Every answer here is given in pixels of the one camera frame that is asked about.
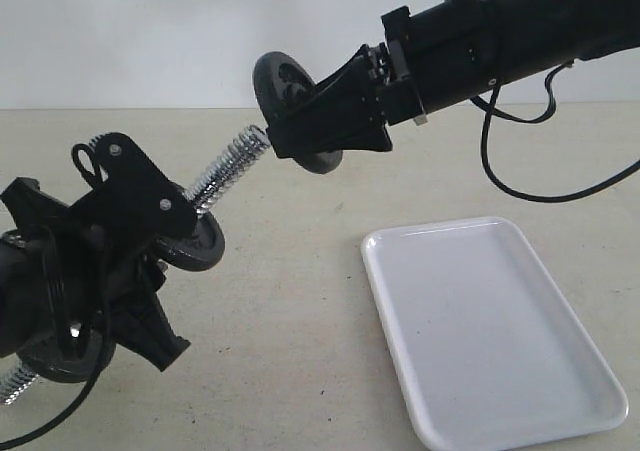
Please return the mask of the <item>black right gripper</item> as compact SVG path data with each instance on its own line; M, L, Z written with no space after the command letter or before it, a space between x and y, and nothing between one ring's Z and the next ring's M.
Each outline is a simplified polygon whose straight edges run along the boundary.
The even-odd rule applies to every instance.
M417 15L401 6L381 16L384 41L363 44L316 81L300 70L299 107L272 121L267 135L280 158L334 151L392 150L389 126L427 123L419 84L425 41Z

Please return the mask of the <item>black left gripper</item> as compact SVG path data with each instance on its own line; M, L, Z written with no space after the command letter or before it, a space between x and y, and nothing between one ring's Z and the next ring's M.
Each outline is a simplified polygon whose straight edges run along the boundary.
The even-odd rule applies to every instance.
M106 296L134 289L132 242L119 243L102 226L69 214L71 206L16 178L1 193L15 228L1 236L1 349L19 351L54 337L57 316L84 322L99 309L99 264L107 260ZM160 372L191 342L177 335L154 292L124 304L124 347Z

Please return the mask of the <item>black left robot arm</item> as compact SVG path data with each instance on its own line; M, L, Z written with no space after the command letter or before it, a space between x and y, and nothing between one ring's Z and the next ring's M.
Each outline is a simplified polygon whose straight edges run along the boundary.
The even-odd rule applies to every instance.
M117 347L171 366L191 345L157 296L166 278L152 221L158 198L126 198L109 183L67 205L37 180L1 193L14 228L1 235L1 354L35 373L80 383L103 371Z

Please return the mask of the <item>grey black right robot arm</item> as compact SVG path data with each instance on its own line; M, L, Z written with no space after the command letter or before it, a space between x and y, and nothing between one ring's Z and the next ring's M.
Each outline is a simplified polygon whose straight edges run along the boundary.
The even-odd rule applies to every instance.
M267 133L282 159L388 152L391 126L571 60L639 43L639 0L444 0L381 18L384 39L313 79L272 51L253 70Z

